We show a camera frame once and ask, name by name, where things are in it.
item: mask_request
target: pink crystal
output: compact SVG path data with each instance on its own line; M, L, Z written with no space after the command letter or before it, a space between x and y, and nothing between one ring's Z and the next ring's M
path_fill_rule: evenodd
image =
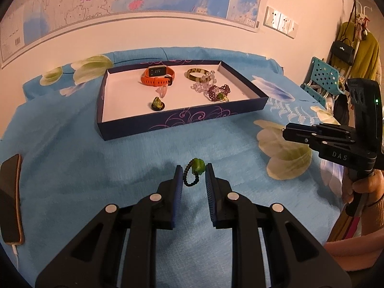
M156 92L159 93L159 97L162 99L164 96L166 96L166 93L167 93L167 89L168 89L168 84L166 85L163 85L162 87L159 87L158 89L156 89Z

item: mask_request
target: screw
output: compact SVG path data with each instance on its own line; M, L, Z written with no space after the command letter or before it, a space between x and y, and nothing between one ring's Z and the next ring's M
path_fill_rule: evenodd
M235 192L230 192L228 195L227 195L228 199L230 200L238 200L240 198L239 194L235 193Z
M105 212L107 213L114 213L116 210L117 210L117 206L116 205L108 205L105 207Z
M282 212L284 210L284 207L283 205L280 205L280 204L273 204L272 210L276 212Z
M149 199L151 199L152 201L159 201L161 199L161 195L160 194L152 194L151 196L149 196Z

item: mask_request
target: black handle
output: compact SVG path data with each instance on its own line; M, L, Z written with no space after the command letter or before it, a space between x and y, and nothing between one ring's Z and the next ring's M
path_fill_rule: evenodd
M349 178L351 179L352 182L356 182L357 180L364 179L366 177L372 176L373 171L356 171L353 169L348 170L348 175ZM365 203L367 202L368 199L368 193L360 194L353 192L353 201L345 207L345 213L348 216L352 217L360 217L362 210L365 206Z

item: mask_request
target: black handbag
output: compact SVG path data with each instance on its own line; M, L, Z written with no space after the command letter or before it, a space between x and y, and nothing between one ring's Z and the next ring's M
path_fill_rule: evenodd
M355 13L355 22L356 22L356 0L353 2L353 8L352 8L351 15L349 16L348 25L345 28L343 35L341 36L341 40L334 41L331 47L332 55L335 55L337 58L341 59L343 62L347 63L350 66L353 65L353 61L355 57L355 49L353 48L353 44L354 44L354 39L356 34L356 26L354 27L354 30L353 30L352 42L348 38L344 38L344 36L351 22L353 12Z

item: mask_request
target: human hand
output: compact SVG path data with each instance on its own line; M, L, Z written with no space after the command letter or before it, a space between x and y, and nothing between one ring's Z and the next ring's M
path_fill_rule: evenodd
M369 193L367 205L377 202L384 194L383 173L380 170L374 170L372 176L353 183L349 178L348 168L344 168L341 197L345 204L350 204L353 201L353 191L356 193Z

